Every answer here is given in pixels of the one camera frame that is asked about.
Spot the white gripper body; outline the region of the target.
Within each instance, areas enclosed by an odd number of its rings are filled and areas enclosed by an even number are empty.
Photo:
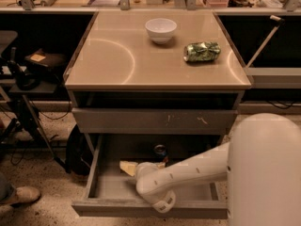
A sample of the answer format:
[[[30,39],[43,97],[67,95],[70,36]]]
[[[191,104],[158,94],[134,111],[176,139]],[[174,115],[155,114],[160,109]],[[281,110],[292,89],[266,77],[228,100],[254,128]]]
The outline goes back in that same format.
[[[135,176],[140,177],[142,175],[149,174],[153,171],[157,171],[158,169],[159,168],[154,163],[151,162],[140,163],[136,166]]]

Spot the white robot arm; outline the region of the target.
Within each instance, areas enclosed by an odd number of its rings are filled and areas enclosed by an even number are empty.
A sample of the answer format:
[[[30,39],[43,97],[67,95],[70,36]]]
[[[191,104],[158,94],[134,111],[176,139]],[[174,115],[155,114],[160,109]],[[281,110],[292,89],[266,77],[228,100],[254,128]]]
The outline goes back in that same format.
[[[225,180],[230,226],[301,226],[301,129],[270,113],[249,116],[230,141],[169,167],[121,161],[138,195],[165,214],[174,189]]]

